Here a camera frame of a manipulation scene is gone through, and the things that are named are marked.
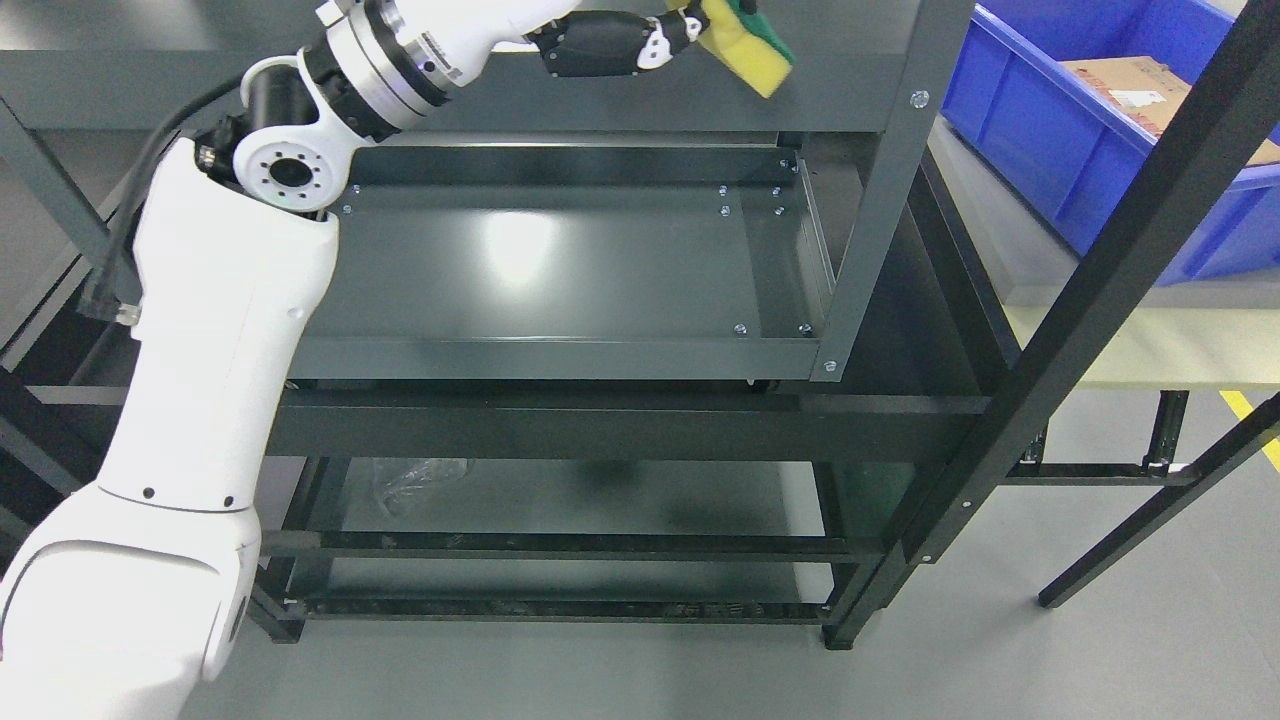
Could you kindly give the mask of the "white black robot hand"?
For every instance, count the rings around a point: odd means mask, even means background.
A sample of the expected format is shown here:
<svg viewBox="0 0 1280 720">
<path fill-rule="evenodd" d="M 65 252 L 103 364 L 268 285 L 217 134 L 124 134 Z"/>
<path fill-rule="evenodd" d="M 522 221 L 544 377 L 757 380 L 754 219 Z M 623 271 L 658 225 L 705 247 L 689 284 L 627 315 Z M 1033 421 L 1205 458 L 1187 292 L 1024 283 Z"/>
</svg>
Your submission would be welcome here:
<svg viewBox="0 0 1280 720">
<path fill-rule="evenodd" d="M 639 76 L 701 42 L 703 1 L 668 1 L 659 15 L 584 10 L 577 1 L 442 1 L 429 15 L 447 58 L 470 78 L 498 44 L 525 40 L 556 77 Z"/>
</svg>

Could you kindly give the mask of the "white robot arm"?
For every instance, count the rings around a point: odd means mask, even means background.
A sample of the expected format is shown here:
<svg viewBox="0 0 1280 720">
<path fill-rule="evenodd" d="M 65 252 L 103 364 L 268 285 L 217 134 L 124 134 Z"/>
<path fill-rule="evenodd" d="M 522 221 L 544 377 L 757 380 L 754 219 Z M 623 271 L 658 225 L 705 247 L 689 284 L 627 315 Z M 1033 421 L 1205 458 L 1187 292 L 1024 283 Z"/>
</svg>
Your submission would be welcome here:
<svg viewBox="0 0 1280 720">
<path fill-rule="evenodd" d="M 96 478 L 3 578 L 5 719 L 175 719 L 227 665 L 259 570 L 259 473 L 330 284 L 355 154 L 419 126 L 498 44 L 604 44 L 603 76 L 658 69 L 727 12 L 576 1 L 328 1 L 320 41 L 230 81 L 243 113 L 161 131 L 128 240 L 140 354 Z"/>
</svg>

